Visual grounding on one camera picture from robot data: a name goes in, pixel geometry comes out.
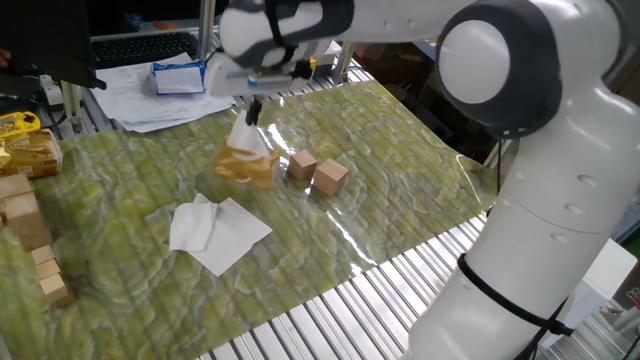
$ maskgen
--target keyboard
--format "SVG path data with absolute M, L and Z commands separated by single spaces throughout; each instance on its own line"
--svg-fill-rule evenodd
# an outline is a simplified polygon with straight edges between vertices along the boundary
M 189 33 L 175 32 L 91 42 L 96 69 L 159 61 L 184 52 L 196 55 L 198 40 Z

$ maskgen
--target stacked wooden blocks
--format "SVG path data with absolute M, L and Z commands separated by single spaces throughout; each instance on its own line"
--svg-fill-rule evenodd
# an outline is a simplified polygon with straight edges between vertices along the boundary
M 73 293 L 60 274 L 51 248 L 51 232 L 45 226 L 27 177 L 19 174 L 1 178 L 0 200 L 0 223 L 11 228 L 25 252 L 31 252 L 45 296 L 58 309 L 70 305 L 75 300 Z
M 325 161 L 316 171 L 317 164 L 316 159 L 307 150 L 303 150 L 291 156 L 289 171 L 300 181 L 313 177 L 313 186 L 329 196 L 337 194 L 344 186 L 349 169 L 333 159 Z

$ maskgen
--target plastic bag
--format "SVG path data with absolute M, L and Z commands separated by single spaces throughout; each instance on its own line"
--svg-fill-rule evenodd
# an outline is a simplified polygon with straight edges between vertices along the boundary
M 273 166 L 280 158 L 258 134 L 257 126 L 246 124 L 246 111 L 236 119 L 231 134 L 214 160 L 213 174 L 258 189 L 271 190 Z
M 0 177 L 25 174 L 29 179 L 55 175 L 62 166 L 62 152 L 51 131 L 0 138 Z

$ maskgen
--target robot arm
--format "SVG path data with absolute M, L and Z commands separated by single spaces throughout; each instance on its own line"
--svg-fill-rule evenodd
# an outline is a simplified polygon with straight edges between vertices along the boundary
M 301 88 L 332 39 L 407 42 L 437 36 L 472 0 L 253 0 L 232 2 L 220 20 L 223 53 L 207 66 L 213 95 Z
M 439 35 L 445 96 L 492 135 L 521 138 L 467 267 L 520 309 L 548 319 L 640 184 L 640 110 L 601 80 L 621 39 L 607 1 L 238 0 L 220 23 L 225 52 L 208 64 L 208 76 L 217 74 L 209 88 L 252 95 L 303 86 L 291 74 L 331 38 Z M 274 81 L 248 86 L 254 75 Z M 452 274 L 412 327 L 403 360 L 524 359 L 540 328 L 469 279 Z

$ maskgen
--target green patterned cloth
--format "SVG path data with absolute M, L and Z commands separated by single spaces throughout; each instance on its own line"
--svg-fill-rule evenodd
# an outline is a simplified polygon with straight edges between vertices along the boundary
M 243 334 L 484 210 L 490 170 L 448 148 L 377 82 L 265 104 L 282 154 L 273 191 L 214 177 L 237 111 L 152 134 L 63 141 L 33 181 L 76 302 L 44 297 L 31 256 L 0 232 L 0 333 L 17 359 L 185 359 Z M 349 170 L 335 197 L 286 173 L 309 150 Z M 232 197 L 273 228 L 223 276 L 168 249 L 173 211 Z

